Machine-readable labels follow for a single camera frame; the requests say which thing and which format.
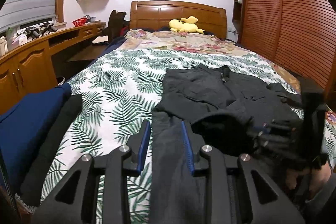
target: metal bolt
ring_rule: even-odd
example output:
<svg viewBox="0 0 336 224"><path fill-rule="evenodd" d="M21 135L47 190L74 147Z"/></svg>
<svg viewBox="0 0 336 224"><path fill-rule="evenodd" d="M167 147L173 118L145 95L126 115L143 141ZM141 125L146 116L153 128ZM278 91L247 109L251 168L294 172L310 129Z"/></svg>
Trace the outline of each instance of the metal bolt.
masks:
<svg viewBox="0 0 336 224"><path fill-rule="evenodd" d="M202 146L202 150L204 151L204 152L210 152L211 150L212 150L212 147L210 146L210 145L203 145Z"/></svg>
<svg viewBox="0 0 336 224"><path fill-rule="evenodd" d="M90 154L84 154L83 156L81 156L82 161L89 161L91 159L91 155Z"/></svg>
<svg viewBox="0 0 336 224"><path fill-rule="evenodd" d="M129 146L128 145L122 145L119 147L119 150L121 152L127 152L129 150Z"/></svg>
<svg viewBox="0 0 336 224"><path fill-rule="evenodd" d="M251 159L251 156L249 154L241 154L240 155L240 158L243 160L243 161L249 161Z"/></svg>

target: jacket zipper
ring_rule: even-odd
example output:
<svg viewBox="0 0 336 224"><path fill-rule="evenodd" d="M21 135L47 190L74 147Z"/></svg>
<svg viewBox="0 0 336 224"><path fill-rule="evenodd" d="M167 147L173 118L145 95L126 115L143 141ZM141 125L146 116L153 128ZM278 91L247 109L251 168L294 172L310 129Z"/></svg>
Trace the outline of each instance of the jacket zipper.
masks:
<svg viewBox="0 0 336 224"><path fill-rule="evenodd" d="M226 80L225 80L225 77L224 77L223 69L222 69L222 72L220 73L220 76L221 76L221 78L222 78L222 82L225 83Z"/></svg>

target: water bottle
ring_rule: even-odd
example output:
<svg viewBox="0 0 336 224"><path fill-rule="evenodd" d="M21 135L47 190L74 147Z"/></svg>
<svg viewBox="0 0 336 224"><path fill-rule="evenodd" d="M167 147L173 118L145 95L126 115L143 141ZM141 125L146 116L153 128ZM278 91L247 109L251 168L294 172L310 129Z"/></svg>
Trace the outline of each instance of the water bottle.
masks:
<svg viewBox="0 0 336 224"><path fill-rule="evenodd" d="M8 27L7 31L6 31L6 40L7 40L7 48L8 51L13 50L14 46L12 45L13 43L13 30Z"/></svg>

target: chair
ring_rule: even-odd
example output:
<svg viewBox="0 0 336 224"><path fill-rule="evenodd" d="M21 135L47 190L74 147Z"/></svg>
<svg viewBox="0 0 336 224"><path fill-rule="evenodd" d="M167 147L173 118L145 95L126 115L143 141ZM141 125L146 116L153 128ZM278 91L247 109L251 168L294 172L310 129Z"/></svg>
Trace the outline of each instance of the chair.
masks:
<svg viewBox="0 0 336 224"><path fill-rule="evenodd" d="M109 42L118 37L124 24L125 15L126 12L117 12L116 10L113 10L109 18L108 26L101 31L100 36L103 37L107 35L109 37Z"/></svg>

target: wooden wardrobe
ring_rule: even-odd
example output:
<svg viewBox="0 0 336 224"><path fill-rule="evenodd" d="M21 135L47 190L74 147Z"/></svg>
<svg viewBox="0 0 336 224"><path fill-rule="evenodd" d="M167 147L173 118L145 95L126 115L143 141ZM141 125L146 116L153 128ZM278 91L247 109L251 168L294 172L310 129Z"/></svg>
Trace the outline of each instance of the wooden wardrobe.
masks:
<svg viewBox="0 0 336 224"><path fill-rule="evenodd" d="M313 78L336 103L336 13L328 0L243 0L238 42Z"/></svg>

